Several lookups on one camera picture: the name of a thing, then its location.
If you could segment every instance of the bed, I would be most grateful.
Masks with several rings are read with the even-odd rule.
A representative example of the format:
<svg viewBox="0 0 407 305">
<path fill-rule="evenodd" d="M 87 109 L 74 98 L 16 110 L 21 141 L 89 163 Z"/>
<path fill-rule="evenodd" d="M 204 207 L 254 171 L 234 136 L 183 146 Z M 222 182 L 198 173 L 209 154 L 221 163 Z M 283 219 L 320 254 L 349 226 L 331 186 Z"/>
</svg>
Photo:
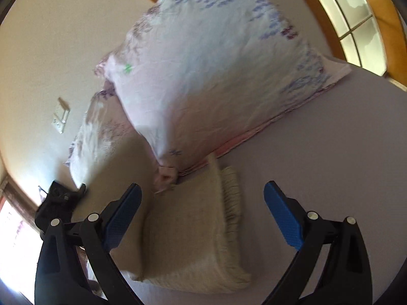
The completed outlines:
<svg viewBox="0 0 407 305">
<path fill-rule="evenodd" d="M 273 179 L 305 209 L 326 219 L 348 215 L 357 219 L 370 256 L 374 300 L 378 300 L 407 252 L 406 112 L 407 97 L 402 91 L 353 67 L 327 93 L 219 160 L 239 173 L 244 204 L 242 265 L 253 274 L 251 287 L 206 296 L 134 281 L 130 285 L 146 304 L 260 304 L 294 256 L 263 203 L 264 184 Z M 326 201 L 328 195 L 334 200 Z M 306 293 L 315 286 L 321 269 L 319 264 Z"/>
</svg>

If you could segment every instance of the pillow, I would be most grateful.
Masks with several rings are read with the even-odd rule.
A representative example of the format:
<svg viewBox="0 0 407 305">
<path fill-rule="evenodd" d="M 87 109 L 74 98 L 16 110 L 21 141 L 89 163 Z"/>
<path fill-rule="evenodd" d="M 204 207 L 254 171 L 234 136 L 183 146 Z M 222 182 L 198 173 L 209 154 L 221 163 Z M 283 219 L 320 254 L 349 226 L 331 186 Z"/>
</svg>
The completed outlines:
<svg viewBox="0 0 407 305">
<path fill-rule="evenodd" d="M 211 157 L 202 173 L 156 196 L 144 224 L 144 282 L 205 294 L 247 287 L 240 218 L 236 173 Z"/>
<path fill-rule="evenodd" d="M 127 120 L 114 88 L 107 86 L 92 98 L 70 158 L 75 184 L 85 183 L 88 189 L 72 215 L 73 222 L 101 213 L 131 183 L 140 185 L 141 206 L 119 247 L 110 252 L 119 270 L 129 272 L 132 279 L 142 275 L 142 223 L 153 194 L 155 167 L 146 148 L 148 144 Z"/>
<path fill-rule="evenodd" d="M 95 72 L 160 165 L 190 172 L 351 70 L 328 63 L 270 0 L 159 0 Z"/>
</svg>

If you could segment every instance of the beige wall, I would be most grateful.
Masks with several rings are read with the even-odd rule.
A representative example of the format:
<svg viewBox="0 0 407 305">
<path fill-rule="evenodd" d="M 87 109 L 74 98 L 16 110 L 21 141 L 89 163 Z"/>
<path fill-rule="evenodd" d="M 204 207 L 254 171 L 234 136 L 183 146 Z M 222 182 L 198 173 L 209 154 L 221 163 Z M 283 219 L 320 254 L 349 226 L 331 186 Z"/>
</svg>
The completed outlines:
<svg viewBox="0 0 407 305">
<path fill-rule="evenodd" d="M 38 185 L 73 186 L 62 163 L 92 95 L 99 59 L 124 38 L 150 0 L 17 0 L 0 32 L 0 151 L 10 175 L 39 203 Z M 58 97 L 71 108 L 51 126 Z"/>
<path fill-rule="evenodd" d="M 6 169 L 4 167 L 2 159 L 0 157 L 0 184 L 3 181 L 5 176 L 6 176 Z"/>
</svg>

